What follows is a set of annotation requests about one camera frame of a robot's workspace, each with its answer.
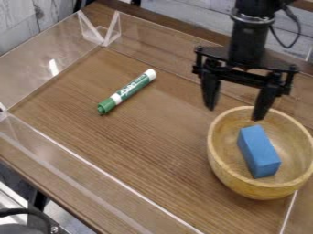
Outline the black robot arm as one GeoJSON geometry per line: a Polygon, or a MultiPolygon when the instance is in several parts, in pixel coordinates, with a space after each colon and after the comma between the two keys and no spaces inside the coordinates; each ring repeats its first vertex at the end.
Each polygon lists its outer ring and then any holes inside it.
{"type": "Polygon", "coordinates": [[[192,73],[200,80],[203,102],[212,110],[218,103],[220,83],[228,81],[259,90],[251,120],[265,118],[275,98],[291,92],[293,77],[299,72],[295,65],[274,58],[265,51],[266,37],[275,34],[275,12],[298,18],[289,9],[295,0],[235,0],[230,18],[234,21],[227,47],[194,48],[192,73]]]}

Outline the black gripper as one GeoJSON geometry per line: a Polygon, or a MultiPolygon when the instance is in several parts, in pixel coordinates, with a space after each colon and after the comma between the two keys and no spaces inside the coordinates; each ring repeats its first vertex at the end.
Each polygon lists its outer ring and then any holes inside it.
{"type": "Polygon", "coordinates": [[[198,46],[192,73],[200,79],[203,100],[211,111],[218,103],[223,80],[261,89],[251,114],[251,120],[257,122],[267,114],[277,95],[290,93],[298,68],[265,52],[267,32],[277,37],[274,12],[265,10],[258,13],[234,8],[230,18],[234,28],[228,47],[198,46]]]}

